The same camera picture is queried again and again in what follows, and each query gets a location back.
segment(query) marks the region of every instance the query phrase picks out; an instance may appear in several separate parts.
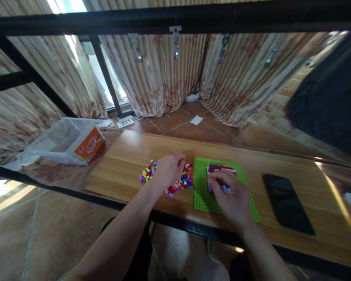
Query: black bag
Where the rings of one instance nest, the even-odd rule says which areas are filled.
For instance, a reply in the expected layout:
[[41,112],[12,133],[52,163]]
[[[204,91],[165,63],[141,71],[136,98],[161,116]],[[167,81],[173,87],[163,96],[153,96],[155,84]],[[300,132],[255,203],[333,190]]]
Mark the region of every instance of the black bag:
[[287,106],[293,126],[351,155],[351,32],[303,80]]

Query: wooden board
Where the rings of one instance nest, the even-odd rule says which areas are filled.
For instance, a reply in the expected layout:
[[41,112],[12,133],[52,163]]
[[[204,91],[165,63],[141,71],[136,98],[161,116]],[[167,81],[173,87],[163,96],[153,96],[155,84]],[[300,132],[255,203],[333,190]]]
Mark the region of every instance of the wooden board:
[[[142,187],[139,175],[151,159],[180,151],[186,162],[204,157],[242,163],[260,215],[260,226],[273,244],[351,267],[351,206],[315,162],[250,149],[126,130],[89,175],[87,189],[129,201]],[[263,174],[288,178],[316,231],[310,237],[283,228],[275,218]],[[169,198],[155,209],[193,222],[235,231],[222,215],[193,209],[193,189]]]

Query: plastic storage box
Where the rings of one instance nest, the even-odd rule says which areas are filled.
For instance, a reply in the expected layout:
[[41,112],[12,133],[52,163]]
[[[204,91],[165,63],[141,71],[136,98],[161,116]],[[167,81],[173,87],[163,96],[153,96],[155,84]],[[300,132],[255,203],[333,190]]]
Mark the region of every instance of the plastic storage box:
[[96,120],[64,117],[33,141],[25,152],[58,163],[88,165],[104,141]]

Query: phone screen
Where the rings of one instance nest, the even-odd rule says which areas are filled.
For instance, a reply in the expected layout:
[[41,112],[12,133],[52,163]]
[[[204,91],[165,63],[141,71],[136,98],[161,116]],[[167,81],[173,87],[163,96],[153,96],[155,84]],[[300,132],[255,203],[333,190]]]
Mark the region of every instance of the phone screen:
[[271,174],[264,175],[264,180],[279,223],[286,228],[316,235],[291,181]]

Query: beige curtain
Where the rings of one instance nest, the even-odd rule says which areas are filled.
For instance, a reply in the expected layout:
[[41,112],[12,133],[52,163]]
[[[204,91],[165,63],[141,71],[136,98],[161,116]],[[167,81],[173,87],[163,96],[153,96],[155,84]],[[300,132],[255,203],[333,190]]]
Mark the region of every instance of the beige curtain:
[[[237,1],[93,1],[93,11],[218,4]],[[201,103],[223,124],[241,127],[304,65],[326,38],[324,33],[234,34],[221,64],[221,34],[211,35],[202,73]],[[100,36],[133,110],[142,116],[161,116],[177,110],[195,83],[206,35],[184,34],[179,58],[173,59],[170,35],[139,36],[143,61],[135,62],[127,36]],[[270,66],[265,61],[278,52]]]
[[[0,17],[61,13],[58,1],[1,0]],[[76,36],[9,39],[78,117],[108,117],[102,93]]]
[[[19,68],[0,49],[0,75]],[[34,83],[0,92],[0,164],[15,155],[64,114]]]
[[[3,0],[0,16],[57,12],[54,5],[50,9],[52,1]],[[78,117],[107,117],[92,69],[75,36],[9,39]],[[17,71],[19,67],[0,50],[0,75]],[[0,164],[15,160],[18,152],[62,117],[33,83],[0,92]]]
[[[211,37],[200,91],[201,103],[223,124],[242,127],[305,65],[327,33],[234,34],[222,63],[223,35]],[[270,65],[265,61],[277,52]]]

